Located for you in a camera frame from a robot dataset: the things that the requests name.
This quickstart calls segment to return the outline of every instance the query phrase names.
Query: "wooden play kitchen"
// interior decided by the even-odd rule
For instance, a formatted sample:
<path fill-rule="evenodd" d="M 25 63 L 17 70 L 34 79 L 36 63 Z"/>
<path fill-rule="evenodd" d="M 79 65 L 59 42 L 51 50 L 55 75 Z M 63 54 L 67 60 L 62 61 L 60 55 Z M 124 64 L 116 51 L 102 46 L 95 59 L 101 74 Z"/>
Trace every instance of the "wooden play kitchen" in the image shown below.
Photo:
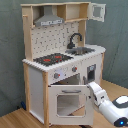
<path fill-rule="evenodd" d="M 26 108 L 49 125 L 92 125 L 86 86 L 102 79 L 105 49 L 85 44 L 86 21 L 104 22 L 105 5 L 22 4 Z M 80 108 L 84 113 L 74 114 Z"/>

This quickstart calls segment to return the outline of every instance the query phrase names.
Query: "white tile backsplash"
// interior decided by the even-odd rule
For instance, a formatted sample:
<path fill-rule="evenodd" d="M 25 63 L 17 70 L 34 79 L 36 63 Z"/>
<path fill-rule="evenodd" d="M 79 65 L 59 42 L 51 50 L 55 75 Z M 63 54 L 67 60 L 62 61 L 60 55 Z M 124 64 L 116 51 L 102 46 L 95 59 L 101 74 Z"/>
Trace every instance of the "white tile backsplash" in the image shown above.
<path fill-rule="evenodd" d="M 66 50 L 71 35 L 78 33 L 78 28 L 79 22 L 33 28 L 31 31 L 33 58 Z M 73 38 L 73 43 L 78 46 L 77 35 Z"/>

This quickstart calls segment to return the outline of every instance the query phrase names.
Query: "table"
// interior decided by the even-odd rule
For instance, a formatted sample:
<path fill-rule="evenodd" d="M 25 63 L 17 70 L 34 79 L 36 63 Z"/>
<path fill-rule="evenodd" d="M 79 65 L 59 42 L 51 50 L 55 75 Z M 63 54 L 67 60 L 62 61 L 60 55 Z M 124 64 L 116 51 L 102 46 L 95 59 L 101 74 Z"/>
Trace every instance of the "table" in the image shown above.
<path fill-rule="evenodd" d="M 128 89 L 102 80 L 101 87 L 107 91 L 110 100 L 128 95 Z M 93 128 L 115 128 L 101 114 L 94 112 Z M 0 118 L 0 128 L 44 128 L 38 120 L 23 109 L 16 110 Z M 80 126 L 51 126 L 50 128 L 81 128 Z"/>

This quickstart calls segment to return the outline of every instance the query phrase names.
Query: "faucet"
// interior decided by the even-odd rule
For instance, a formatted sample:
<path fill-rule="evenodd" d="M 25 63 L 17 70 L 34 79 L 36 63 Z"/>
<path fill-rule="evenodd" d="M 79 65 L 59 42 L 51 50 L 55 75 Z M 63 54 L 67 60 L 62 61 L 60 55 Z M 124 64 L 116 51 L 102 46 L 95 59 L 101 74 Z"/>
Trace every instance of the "faucet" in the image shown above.
<path fill-rule="evenodd" d="M 75 47 L 75 44 L 73 44 L 73 42 L 72 42 L 72 39 L 73 39 L 73 37 L 74 37 L 75 35 L 80 36 L 80 41 L 82 41 L 82 35 L 81 35 L 80 33 L 74 33 L 74 34 L 71 36 L 71 38 L 70 38 L 70 43 L 67 45 L 67 48 L 68 48 L 68 49 L 72 49 L 73 47 Z"/>

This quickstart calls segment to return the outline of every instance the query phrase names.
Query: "stovetop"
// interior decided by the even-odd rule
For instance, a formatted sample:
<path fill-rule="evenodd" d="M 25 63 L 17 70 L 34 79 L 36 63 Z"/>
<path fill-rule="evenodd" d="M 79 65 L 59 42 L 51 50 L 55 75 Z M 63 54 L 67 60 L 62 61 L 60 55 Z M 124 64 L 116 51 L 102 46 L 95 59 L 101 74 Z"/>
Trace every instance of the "stovetop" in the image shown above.
<path fill-rule="evenodd" d="M 57 63 L 67 61 L 69 59 L 73 59 L 73 57 L 61 53 L 54 53 L 51 55 L 36 58 L 33 61 L 48 67 Z"/>

